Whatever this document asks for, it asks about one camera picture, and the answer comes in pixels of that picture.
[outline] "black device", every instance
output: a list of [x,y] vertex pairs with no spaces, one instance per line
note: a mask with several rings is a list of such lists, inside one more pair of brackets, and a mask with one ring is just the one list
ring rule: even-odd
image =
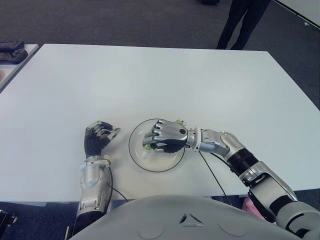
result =
[[3,237],[7,227],[16,222],[17,216],[15,213],[7,213],[0,209],[0,239]]
[[0,64],[19,64],[28,56],[28,52],[24,49],[18,49],[14,52],[0,52]]
[[201,0],[204,5],[217,5],[220,0]]
[[5,41],[0,42],[0,52],[14,52],[18,49],[23,49],[25,47],[25,43],[22,40],[16,40],[16,41]]

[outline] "glass plate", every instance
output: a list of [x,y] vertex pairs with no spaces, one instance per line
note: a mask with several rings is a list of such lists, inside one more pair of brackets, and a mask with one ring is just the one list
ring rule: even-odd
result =
[[175,153],[156,152],[144,149],[142,142],[145,134],[156,124],[157,119],[149,119],[140,123],[131,133],[129,153],[133,161],[142,169],[150,172],[164,172],[175,167],[185,153],[185,147]]

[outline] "black wire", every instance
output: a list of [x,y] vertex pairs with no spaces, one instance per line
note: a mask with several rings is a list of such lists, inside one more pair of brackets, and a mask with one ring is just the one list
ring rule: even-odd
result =
[[129,200],[128,200],[121,192],[119,192],[119,191],[118,191],[117,189],[115,189],[114,187],[110,186],[109,183],[108,183],[108,186],[109,186],[110,188],[112,188],[113,190],[115,190],[118,194],[120,194],[127,203],[129,202]]
[[112,176],[112,171],[111,171],[111,167],[110,166],[109,166],[109,172],[110,172],[110,178],[111,178],[111,191],[110,191],[108,202],[106,203],[106,206],[105,206],[105,209],[104,209],[104,214],[107,213],[107,210],[108,210],[108,207],[109,207],[109,204],[110,204],[110,201],[111,201],[112,193],[113,193],[113,190],[114,190],[114,177]]
[[210,154],[215,156],[217,159],[219,159],[221,162],[223,162],[225,165],[227,165],[228,168],[230,168],[230,165],[225,160],[223,160],[221,157],[219,157],[218,155],[215,155],[213,152],[210,152]]
[[226,197],[226,201],[228,202],[228,204],[229,204],[229,205],[231,205],[231,206],[232,206],[232,204],[231,204],[231,203],[230,203],[230,201],[229,201],[228,196],[226,195],[226,193],[225,193],[224,189],[223,189],[223,188],[222,188],[222,186],[220,185],[220,183],[219,183],[218,179],[216,178],[216,175],[215,175],[215,174],[214,174],[214,172],[211,170],[211,167],[210,167],[210,166],[209,166],[209,164],[207,163],[207,161],[206,161],[205,157],[201,154],[201,152],[200,152],[200,151],[199,151],[199,154],[201,155],[201,157],[202,157],[202,158],[203,158],[203,160],[205,161],[205,163],[206,163],[206,165],[208,166],[208,168],[209,168],[210,172],[212,173],[212,175],[213,175],[214,179],[216,180],[216,182],[218,183],[219,187],[221,188],[221,190],[222,190],[223,194],[224,194],[224,195],[225,195],[225,197]]

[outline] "person's leg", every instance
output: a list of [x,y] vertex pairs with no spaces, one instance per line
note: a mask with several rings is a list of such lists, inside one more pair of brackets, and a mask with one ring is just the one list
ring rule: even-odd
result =
[[270,0],[253,0],[243,18],[240,35],[231,50],[242,50],[262,15],[265,13]]
[[219,42],[216,46],[216,49],[226,49],[228,42],[234,32],[237,24],[241,20],[242,16],[245,14],[246,10],[249,7],[249,3],[252,0],[233,0],[230,11],[229,17],[226,21],[224,29],[221,33]]

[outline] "white table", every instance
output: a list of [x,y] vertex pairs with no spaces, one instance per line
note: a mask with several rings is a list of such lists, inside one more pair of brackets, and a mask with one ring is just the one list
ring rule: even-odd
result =
[[[132,161],[129,136],[151,118],[234,133],[293,190],[320,188],[320,112],[267,52],[45,44],[0,94],[0,201],[78,201],[96,120],[121,127],[106,151],[127,198],[221,195],[198,153],[162,173]],[[227,194],[247,193],[205,157]]]
[[24,48],[28,52],[28,56],[25,60],[16,65],[0,65],[0,91],[10,78],[25,64],[25,62],[33,56],[38,47],[39,46],[37,44],[26,44]]

